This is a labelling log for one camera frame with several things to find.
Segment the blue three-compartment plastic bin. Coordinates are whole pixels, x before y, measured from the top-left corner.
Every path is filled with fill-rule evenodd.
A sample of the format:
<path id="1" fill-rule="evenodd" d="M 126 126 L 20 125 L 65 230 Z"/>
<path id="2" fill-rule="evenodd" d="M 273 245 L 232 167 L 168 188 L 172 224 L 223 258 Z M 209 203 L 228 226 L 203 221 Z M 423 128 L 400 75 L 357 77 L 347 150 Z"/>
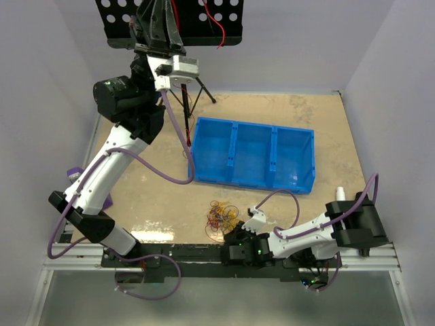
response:
<path id="1" fill-rule="evenodd" d="M 200 117 L 191 153 L 195 181 L 310 194 L 316 177 L 311 129 Z"/>

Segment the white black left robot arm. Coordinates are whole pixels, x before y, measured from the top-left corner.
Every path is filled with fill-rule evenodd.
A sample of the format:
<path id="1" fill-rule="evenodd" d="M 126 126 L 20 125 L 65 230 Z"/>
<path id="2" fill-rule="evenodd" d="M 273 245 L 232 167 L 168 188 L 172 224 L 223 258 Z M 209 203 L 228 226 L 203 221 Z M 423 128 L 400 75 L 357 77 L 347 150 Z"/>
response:
<path id="1" fill-rule="evenodd" d="M 103 212 L 103 204 L 133 160 L 172 183 L 192 182 L 192 177 L 179 180 L 164 174 L 140 155 L 162 130 L 165 114 L 188 148 L 167 92 L 172 79 L 197 77 L 198 63 L 186 57 L 173 1 L 142 1 L 129 29 L 129 48 L 135 51 L 131 75 L 98 81 L 92 90 L 97 111 L 113 123 L 109 136 L 78 179 L 65 191 L 52 192 L 49 201 L 86 240 L 115 251 L 125 266 L 134 266 L 141 258 L 139 241 Z"/>

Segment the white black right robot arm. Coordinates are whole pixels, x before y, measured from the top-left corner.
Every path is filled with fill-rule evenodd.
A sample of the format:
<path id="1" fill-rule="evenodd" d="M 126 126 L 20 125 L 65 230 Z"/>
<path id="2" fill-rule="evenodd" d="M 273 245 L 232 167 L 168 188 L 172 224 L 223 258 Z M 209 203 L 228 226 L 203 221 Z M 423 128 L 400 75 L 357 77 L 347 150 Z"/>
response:
<path id="1" fill-rule="evenodd" d="M 260 205 L 247 210 L 249 219 L 224 236 L 220 259 L 225 266 L 263 268 L 300 253 L 304 262 L 319 266 L 337 253 L 357 249 L 366 257 L 371 248 L 389 243 L 375 204 L 358 193 L 355 200 L 335 200 L 326 212 L 288 229 L 260 230 L 266 214 Z"/>

